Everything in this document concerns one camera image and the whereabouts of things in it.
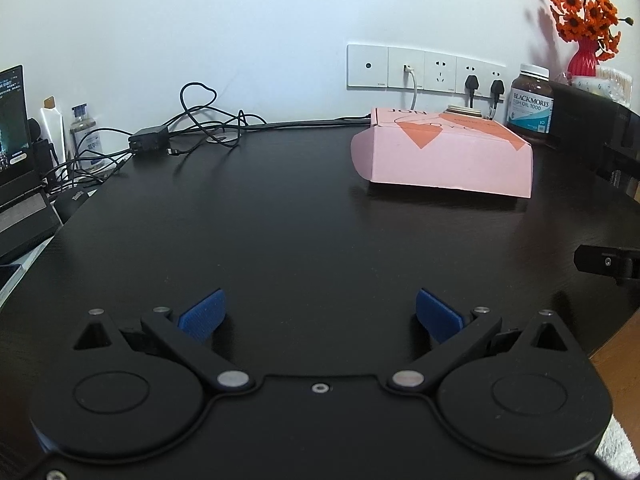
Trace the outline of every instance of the orange triangle print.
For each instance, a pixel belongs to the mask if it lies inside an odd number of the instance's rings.
[[[487,135],[498,137],[499,139],[507,140],[518,151],[522,146],[526,144],[524,140],[518,137],[516,134],[511,133],[510,130],[502,126],[498,122],[487,121],[478,117],[468,117],[464,115],[456,114],[440,114],[440,117],[450,123],[464,126],[465,128],[471,128],[478,132],[482,132]]]
[[[434,126],[433,124],[416,124],[400,121],[396,124],[402,128],[404,133],[406,133],[420,149],[423,149],[442,131],[442,126]]]

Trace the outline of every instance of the black table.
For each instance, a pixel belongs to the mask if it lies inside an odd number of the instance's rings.
[[[507,326],[555,309],[587,352],[638,307],[637,294],[574,268],[580,243],[640,246],[640,205],[577,163],[536,147],[530,200],[370,185],[351,163],[357,131],[140,157],[102,186],[0,314],[0,474],[39,456],[28,396],[90,308],[180,312],[221,287],[220,355],[259,373],[330,375],[425,352],[422,286],[463,312],[490,306]]]

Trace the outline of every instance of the power adapter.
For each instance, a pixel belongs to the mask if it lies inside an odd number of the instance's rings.
[[[166,150],[169,147],[169,127],[153,126],[142,128],[129,137],[129,149],[134,155],[137,153]]]

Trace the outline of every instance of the brown supplement bottle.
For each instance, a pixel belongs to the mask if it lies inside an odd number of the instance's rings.
[[[520,76],[511,84],[507,127],[529,142],[546,142],[553,108],[549,70],[521,64]]]

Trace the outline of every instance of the wooden floor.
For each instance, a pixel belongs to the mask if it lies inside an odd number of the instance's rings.
[[[640,456],[640,311],[592,357],[613,397],[613,413]]]

